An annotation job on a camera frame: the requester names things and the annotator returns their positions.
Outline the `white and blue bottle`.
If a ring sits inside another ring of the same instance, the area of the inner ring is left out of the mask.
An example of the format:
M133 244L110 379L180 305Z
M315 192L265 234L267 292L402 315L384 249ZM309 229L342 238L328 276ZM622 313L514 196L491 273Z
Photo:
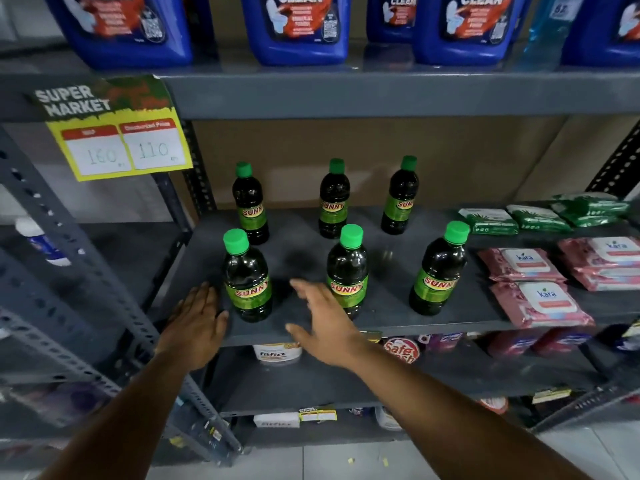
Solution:
M31 217L17 218L14 227L48 263L58 267L71 266L67 256L52 243L43 229Z

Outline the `person's right forearm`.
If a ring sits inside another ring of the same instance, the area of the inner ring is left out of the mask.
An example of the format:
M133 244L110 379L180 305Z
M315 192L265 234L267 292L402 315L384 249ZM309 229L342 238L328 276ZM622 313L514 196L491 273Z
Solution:
M537 437L364 340L340 365L391 412L440 480L592 480Z

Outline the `person's left forearm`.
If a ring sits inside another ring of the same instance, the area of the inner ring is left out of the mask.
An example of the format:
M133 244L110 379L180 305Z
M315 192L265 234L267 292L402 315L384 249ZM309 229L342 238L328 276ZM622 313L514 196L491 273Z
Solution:
M185 377L213 356L156 354L38 480L145 480Z

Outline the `light blue liquid bottle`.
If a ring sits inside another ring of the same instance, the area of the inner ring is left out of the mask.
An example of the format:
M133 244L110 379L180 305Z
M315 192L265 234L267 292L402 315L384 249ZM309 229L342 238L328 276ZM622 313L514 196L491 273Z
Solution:
M539 0L520 62L526 68L555 68L584 0Z

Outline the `small yellow shelf label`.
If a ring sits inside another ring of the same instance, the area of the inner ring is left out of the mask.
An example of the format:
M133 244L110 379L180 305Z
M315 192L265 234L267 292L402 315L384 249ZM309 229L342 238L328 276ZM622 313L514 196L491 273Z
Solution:
M541 404L551 401L562 400L570 397L572 390L570 388L552 388L539 391L531 398L532 404Z
M300 423L322 423L327 421L338 421L337 409L333 404L327 404L318 407L301 408L298 411L298 416Z

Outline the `yellow and green price sign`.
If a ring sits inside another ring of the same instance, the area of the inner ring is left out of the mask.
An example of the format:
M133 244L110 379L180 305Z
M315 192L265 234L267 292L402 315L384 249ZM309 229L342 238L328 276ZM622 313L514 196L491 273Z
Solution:
M36 89L29 98L78 182L193 168L170 91L155 75Z

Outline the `white tub with orange label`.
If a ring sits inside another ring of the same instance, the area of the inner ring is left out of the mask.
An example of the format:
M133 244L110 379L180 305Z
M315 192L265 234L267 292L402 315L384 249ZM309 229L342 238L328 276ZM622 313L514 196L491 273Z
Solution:
M290 365L303 355L303 348L297 342L253 345L253 352L262 365Z

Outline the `blue cleaner jug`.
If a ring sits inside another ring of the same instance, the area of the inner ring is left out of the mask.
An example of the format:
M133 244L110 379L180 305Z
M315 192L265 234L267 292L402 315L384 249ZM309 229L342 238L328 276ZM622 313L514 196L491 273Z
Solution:
M640 68L640 0L583 0L561 65Z
M366 35L372 43L409 44L418 0L367 0Z
M418 0L412 53L429 66L496 66L525 0Z
M187 66L183 0L44 0L76 55L96 70Z
M253 55L264 66L344 63L351 1L241 0Z

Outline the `grey metal shelf rack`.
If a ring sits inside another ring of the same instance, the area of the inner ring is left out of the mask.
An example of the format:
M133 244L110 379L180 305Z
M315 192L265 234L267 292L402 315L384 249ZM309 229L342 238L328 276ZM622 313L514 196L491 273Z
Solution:
M526 72L513 62L493 69L432 67L413 63L410 49L398 45L353 45L346 63L299 67L261 66L247 47L230 47L217 56L197 54L190 66L149 73L170 91L193 168L78 182L29 95L145 71L94 71L65 47L0 54L0 328L9 333L0 338L0 448L9 450L11 468L50 462L53 453L42 450L70 439L146 365L176 302L204 280L221 286L222 235L239 218L235 207L216 204L194 122L640 115L637 70ZM384 204L349 202L348 221L364 229L371 266L356 325L370 338L512 329L476 251L542 247L564 271L560 233L471 235L462 279L434 317L412 311L409 290L428 242L461 217L460 208L543 207L552 196L427 207L417 203L417 165L416 156L402 157ZM640 235L640 120L583 191L635 202L628 218L571 235ZM289 340L286 322L309 325L288 281L324 281L334 245L319 234L319 206L266 211L270 238L259 249L275 281L273 311L250 324L230 309L220 358L181 390L156 453L161 463L229 467L251 447L404 439L347 412L377 405L352 374L307 354L277 366L254 357L252 345ZM19 217L35 220L71 266L48 263L16 231ZM337 409L338 421L302 422L298 429L253 422L257 414L327 404Z

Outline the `person's right hand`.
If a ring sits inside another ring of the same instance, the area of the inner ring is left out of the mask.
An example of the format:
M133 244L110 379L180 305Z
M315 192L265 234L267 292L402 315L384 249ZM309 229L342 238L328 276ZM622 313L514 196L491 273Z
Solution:
M291 279L298 297L307 303L315 347L303 347L319 361L352 370L359 354L369 345L325 284Z

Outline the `green wipes packet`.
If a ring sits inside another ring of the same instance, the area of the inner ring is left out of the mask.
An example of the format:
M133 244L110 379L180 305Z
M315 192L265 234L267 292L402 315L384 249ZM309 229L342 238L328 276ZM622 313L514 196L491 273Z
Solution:
M628 215L630 203L612 194L599 192L558 194L550 208L574 227L604 226Z
M470 227L473 235L516 235L519 233L519 225L516 220L504 209L460 209L459 215L463 217Z
M551 209L526 205L507 205L506 210L520 229L549 233L569 233L572 227Z

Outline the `pink wet wipes pack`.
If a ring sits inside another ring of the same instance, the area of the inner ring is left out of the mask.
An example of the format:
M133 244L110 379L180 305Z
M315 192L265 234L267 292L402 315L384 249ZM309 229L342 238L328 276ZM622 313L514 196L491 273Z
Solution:
M563 239L557 247L569 265L582 271L640 268L640 238L633 236Z
M489 248L477 252L492 282L556 282L566 277L540 248Z
M638 267L612 267L594 272L572 269L571 273L590 292L640 290Z
M556 282L499 282L489 290L519 329L594 326L595 320Z

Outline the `brown cardboard panel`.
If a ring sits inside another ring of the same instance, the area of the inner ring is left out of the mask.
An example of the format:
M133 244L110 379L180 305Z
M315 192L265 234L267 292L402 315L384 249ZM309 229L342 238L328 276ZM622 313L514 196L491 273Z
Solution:
M382 205L402 157L418 158L417 203L542 200L583 191L640 115L212 120L193 124L213 197L234 207L238 161L251 163L266 207L319 206L331 158L342 158L352 205Z

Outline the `person's left hand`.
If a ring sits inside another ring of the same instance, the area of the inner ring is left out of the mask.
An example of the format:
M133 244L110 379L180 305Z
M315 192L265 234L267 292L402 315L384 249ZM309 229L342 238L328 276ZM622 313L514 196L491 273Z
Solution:
M155 355L180 364L192 372L206 366L219 351L216 342L218 291L209 282L193 287L175 306L160 335Z

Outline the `group of dark green-capped bottles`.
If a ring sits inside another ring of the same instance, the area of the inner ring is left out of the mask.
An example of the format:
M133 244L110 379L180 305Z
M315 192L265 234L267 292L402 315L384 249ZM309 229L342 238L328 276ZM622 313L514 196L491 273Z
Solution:
M329 196L328 191L333 190L331 200L322 202L323 213L337 215L338 220L320 220L319 224L323 235L339 240L329 252L327 283L338 304L348 316L354 317L361 310L366 296L369 264L364 248L364 230L346 222L350 184L344 167L343 160L332 159L329 173L321 184L322 196ZM254 177L249 162L236 164L232 193L241 227L223 235L226 251L223 283L241 318L247 322L260 322L269 316L273 307L269 268L257 249L258 245L268 241L270 231L262 186Z

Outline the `red and white pouch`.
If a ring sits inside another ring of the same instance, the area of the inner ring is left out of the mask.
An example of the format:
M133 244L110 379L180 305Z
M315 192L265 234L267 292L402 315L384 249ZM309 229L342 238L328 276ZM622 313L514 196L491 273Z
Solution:
M406 337L392 337L383 342L383 349L407 364L416 362L422 353L419 344Z

